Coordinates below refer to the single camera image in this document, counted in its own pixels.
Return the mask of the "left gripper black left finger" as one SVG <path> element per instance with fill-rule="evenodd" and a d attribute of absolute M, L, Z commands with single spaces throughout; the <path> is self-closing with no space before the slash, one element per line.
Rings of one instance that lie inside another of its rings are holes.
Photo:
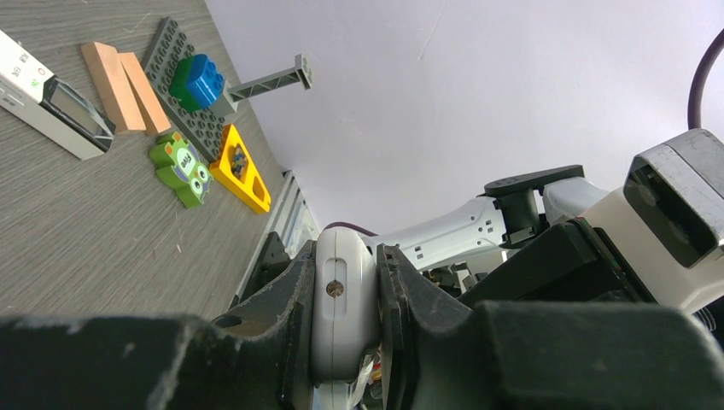
<path fill-rule="evenodd" d="M 311 408 L 315 249 L 213 320 L 2 317 L 2 408 Z"/>

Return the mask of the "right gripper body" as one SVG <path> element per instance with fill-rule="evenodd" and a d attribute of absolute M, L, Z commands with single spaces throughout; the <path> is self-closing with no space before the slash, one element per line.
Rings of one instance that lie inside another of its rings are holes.
<path fill-rule="evenodd" d="M 582 217 L 548 228 L 458 300 L 657 301 L 605 230 Z"/>

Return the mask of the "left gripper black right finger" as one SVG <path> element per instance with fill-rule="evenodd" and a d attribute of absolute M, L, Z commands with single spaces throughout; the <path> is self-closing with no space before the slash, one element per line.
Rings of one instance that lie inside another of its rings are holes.
<path fill-rule="evenodd" d="M 377 249 L 387 409 L 720 409 L 703 325 L 643 303 L 467 307 L 396 247 Z"/>

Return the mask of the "white remote control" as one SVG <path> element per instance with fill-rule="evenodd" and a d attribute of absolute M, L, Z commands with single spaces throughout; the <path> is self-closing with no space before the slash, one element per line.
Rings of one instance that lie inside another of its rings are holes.
<path fill-rule="evenodd" d="M 381 342 L 376 262 L 357 232 L 323 231 L 315 250 L 311 373 L 322 409 L 363 398 Z"/>

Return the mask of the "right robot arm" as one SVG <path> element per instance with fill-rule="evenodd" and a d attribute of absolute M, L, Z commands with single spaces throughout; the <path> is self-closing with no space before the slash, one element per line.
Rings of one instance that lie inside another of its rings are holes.
<path fill-rule="evenodd" d="M 606 196 L 580 165 L 487 184 L 460 208 L 391 234 L 365 234 L 370 252 L 397 247 L 420 271 L 471 256 L 513 254 L 464 291 L 483 299 L 547 302 L 654 302 L 607 232 L 582 214 Z"/>

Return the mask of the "yellow triangular tool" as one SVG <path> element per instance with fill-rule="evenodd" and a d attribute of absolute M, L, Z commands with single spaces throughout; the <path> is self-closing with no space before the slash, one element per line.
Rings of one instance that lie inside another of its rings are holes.
<path fill-rule="evenodd" d="M 271 208 L 269 190 L 255 166 L 243 140 L 233 124 L 222 130 L 217 159 L 210 164 L 210 173 L 229 192 L 257 214 Z"/>

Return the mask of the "green toy with eyes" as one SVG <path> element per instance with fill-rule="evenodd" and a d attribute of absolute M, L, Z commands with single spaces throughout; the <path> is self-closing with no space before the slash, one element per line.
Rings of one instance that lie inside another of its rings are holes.
<path fill-rule="evenodd" d="M 172 189 L 186 208 L 204 204 L 213 177 L 195 146 L 180 132 L 159 136 L 149 151 L 159 180 Z"/>

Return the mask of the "grey lego baseplate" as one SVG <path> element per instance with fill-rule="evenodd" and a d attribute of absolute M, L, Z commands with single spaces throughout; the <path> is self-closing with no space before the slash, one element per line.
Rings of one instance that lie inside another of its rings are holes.
<path fill-rule="evenodd" d="M 212 106 L 223 100 L 226 81 L 215 61 L 196 51 L 177 21 L 164 17 L 142 68 L 166 116 L 206 161 L 216 161 L 226 121 Z"/>

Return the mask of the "green lego brick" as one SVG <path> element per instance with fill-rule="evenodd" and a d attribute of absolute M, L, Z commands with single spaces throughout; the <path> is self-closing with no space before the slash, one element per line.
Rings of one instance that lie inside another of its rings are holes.
<path fill-rule="evenodd" d="M 200 109 L 198 102 L 187 89 L 187 79 L 193 67 L 193 60 L 193 57 L 187 57 L 177 64 L 169 86 L 169 94 L 175 97 L 178 100 L 178 105 L 189 113 Z"/>

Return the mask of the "blue lego brick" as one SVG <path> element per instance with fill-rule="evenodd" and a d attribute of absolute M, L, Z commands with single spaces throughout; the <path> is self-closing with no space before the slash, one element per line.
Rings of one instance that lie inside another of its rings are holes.
<path fill-rule="evenodd" d="M 206 54 L 193 55 L 188 61 L 189 72 L 184 88 L 198 108 L 209 108 L 221 95 L 225 77 L 218 71 L 214 60 Z"/>

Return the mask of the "small grey lego piece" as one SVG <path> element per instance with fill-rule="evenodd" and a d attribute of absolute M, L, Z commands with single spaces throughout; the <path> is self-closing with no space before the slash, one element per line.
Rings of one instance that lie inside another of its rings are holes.
<path fill-rule="evenodd" d="M 313 84 L 312 68 L 308 59 L 302 54 L 295 56 L 295 65 L 291 68 L 235 86 L 230 86 L 225 81 L 219 98 L 209 110 L 219 118 L 226 117 L 237 111 L 238 103 L 242 100 L 297 83 L 305 90 L 310 90 Z"/>

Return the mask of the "right wooden block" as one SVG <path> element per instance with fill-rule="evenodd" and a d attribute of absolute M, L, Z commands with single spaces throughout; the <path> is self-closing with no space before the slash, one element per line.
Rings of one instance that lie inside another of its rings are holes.
<path fill-rule="evenodd" d="M 133 52 L 122 52 L 119 58 L 143 117 L 146 134 L 154 138 L 168 132 L 172 124 L 137 56 Z"/>

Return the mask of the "wooden block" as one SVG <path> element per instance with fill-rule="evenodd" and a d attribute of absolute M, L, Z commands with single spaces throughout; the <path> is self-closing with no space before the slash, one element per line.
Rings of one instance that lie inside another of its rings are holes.
<path fill-rule="evenodd" d="M 91 79 L 115 133 L 144 132 L 146 125 L 115 47 L 98 42 L 80 46 Z"/>
<path fill-rule="evenodd" d="M 168 132 L 172 124 L 137 56 L 133 52 L 122 52 L 119 58 L 143 117 L 146 134 L 154 138 Z"/>

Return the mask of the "left wooden block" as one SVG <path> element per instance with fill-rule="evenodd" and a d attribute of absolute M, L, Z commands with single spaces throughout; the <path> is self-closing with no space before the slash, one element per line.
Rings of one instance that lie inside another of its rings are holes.
<path fill-rule="evenodd" d="M 146 125 L 115 47 L 98 42 L 80 46 L 91 79 L 115 133 L 144 132 Z"/>

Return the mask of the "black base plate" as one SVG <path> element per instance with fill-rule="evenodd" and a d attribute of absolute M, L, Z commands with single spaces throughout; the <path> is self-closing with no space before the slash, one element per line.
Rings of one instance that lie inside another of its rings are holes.
<path fill-rule="evenodd" d="M 279 276 L 290 262 L 291 258 L 285 250 L 280 236 L 275 231 L 270 232 L 260 249 L 256 262 L 252 265 L 251 273 L 242 287 L 242 292 L 233 297 L 229 308 L 234 308 L 261 290 Z"/>

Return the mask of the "aluminium frame rail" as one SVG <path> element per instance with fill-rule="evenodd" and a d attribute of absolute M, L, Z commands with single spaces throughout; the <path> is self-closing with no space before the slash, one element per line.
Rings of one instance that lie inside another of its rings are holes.
<path fill-rule="evenodd" d="M 306 241 L 313 240 L 319 234 L 318 225 L 311 216 L 306 198 L 291 171 L 283 173 L 283 188 L 280 195 L 272 201 L 269 219 L 261 232 L 261 237 L 253 246 L 252 259 L 243 270 L 242 281 L 235 296 L 242 292 L 242 287 L 251 273 L 252 265 L 256 262 L 264 241 L 272 231 L 277 232 L 280 236 L 291 260 L 295 258 Z"/>

